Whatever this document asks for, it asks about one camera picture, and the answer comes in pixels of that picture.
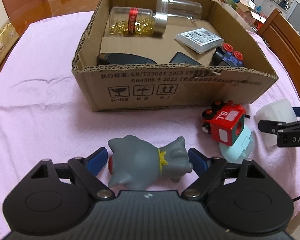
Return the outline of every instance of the handling symbol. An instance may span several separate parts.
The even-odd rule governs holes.
[[[162,93],[171,93],[172,89],[174,89],[174,86],[169,87],[169,91],[166,92],[167,87],[164,86],[164,87],[162,88]]]
[[[118,93],[118,96],[121,96],[120,93],[125,92],[127,88],[111,88],[112,92]]]
[[[128,97],[129,96],[129,87],[121,86],[121,87],[109,87],[110,97]]]
[[[145,91],[149,91],[149,90],[150,90],[150,87],[143,87],[143,88],[137,89],[137,91],[141,91],[141,95],[143,95],[143,93],[144,93]]]
[[[178,84],[162,84],[158,86],[157,95],[173,95]]]

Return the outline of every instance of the toy wheel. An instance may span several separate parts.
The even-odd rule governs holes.
[[[211,120],[216,115],[216,111],[212,109],[207,109],[202,113],[202,118],[204,120]]]
[[[208,123],[204,123],[201,127],[202,131],[204,131],[205,133],[211,133],[211,127],[210,124]]]
[[[221,108],[223,108],[225,106],[226,103],[222,102],[222,101],[215,101],[211,104],[211,108],[214,110],[214,111],[219,111],[221,110]]]

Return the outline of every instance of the clear plastic bottle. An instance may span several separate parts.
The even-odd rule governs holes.
[[[200,20],[202,5],[188,0],[157,0],[158,12],[165,13],[168,16]]]
[[[150,9],[113,7],[109,16],[111,34],[151,36],[164,34],[168,16]]]

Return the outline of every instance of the pink tablecloth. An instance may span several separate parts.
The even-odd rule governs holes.
[[[9,56],[0,74],[0,238],[9,232],[2,202],[12,188],[39,160],[63,163],[74,156],[88,156],[107,147],[111,138],[133,134],[163,146],[178,136],[186,148],[207,156],[220,155],[218,143],[201,129],[202,108],[161,111],[93,113],[72,73],[71,61],[91,12],[65,15],[31,24]],[[278,59],[252,34],[280,79],[260,99],[248,106],[252,116],[263,105],[288,98],[300,100]],[[254,158],[294,198],[300,195],[300,148],[267,148],[254,119],[247,124],[255,132]],[[107,183],[107,169],[99,178]],[[149,190],[182,191],[197,178],[192,172],[178,184],[160,180]],[[300,210],[296,202],[295,213]]]

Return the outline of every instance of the white cabinet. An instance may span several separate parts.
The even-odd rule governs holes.
[[[275,2],[272,1],[272,0],[265,0],[265,1],[262,3],[262,6],[261,6],[261,13],[264,14],[265,16],[269,17],[270,14],[272,13],[272,11],[273,11],[275,8],[278,8],[280,11],[282,11],[282,15],[283,15],[283,16],[286,16],[287,11],[285,11],[284,9],[282,9],[277,3],[275,3]]]

